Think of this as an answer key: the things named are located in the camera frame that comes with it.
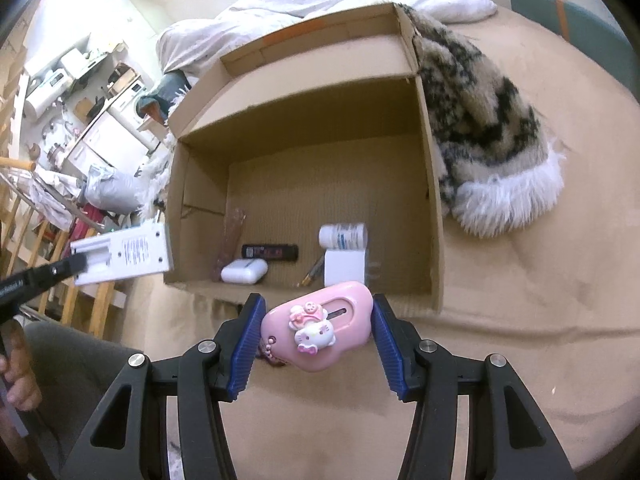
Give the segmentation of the person's left hand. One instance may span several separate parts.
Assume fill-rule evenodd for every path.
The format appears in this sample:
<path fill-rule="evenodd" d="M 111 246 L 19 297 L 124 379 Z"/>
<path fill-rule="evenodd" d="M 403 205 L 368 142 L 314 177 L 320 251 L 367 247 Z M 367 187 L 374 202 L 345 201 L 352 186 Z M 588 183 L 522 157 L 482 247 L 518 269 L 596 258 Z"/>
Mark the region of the person's left hand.
<path fill-rule="evenodd" d="M 42 394 L 32 369 L 32 355 L 23 327 L 12 318 L 2 325 L 1 336 L 9 348 L 1 358 L 1 376 L 9 383 L 6 398 L 19 411 L 33 411 L 41 403 Z"/>

